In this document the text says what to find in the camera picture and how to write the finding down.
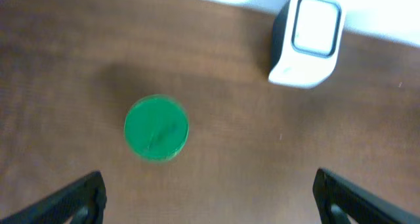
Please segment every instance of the green lid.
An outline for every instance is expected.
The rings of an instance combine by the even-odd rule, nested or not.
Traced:
[[[188,137],[188,119],[182,107],[164,95],[136,102],[125,118],[125,140],[139,156],[168,161],[183,148]]]

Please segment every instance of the white speaker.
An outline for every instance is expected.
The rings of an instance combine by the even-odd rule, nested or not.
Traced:
[[[289,0],[273,25],[269,82],[312,88],[334,71],[345,11],[336,0]]]

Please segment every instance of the white wall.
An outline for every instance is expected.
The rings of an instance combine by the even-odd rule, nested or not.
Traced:
[[[285,0],[211,0],[278,13]],[[339,0],[347,9],[345,28],[420,47],[419,0]]]

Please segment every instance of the brown wooden surface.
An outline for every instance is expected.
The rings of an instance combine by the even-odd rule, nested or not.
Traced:
[[[420,215],[420,50],[345,33],[333,75],[267,82],[274,16],[200,0],[0,1],[0,217],[99,169],[105,223],[319,223],[318,167]],[[148,164],[125,113],[178,99]]]

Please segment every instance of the wood grain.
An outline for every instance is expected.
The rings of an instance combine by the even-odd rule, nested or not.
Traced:
[[[333,75],[267,82],[274,16],[200,0],[1,0],[0,217],[91,170],[105,223],[319,223],[325,166],[420,215],[420,50],[345,33]],[[190,119],[148,164],[129,107],[154,93]]]

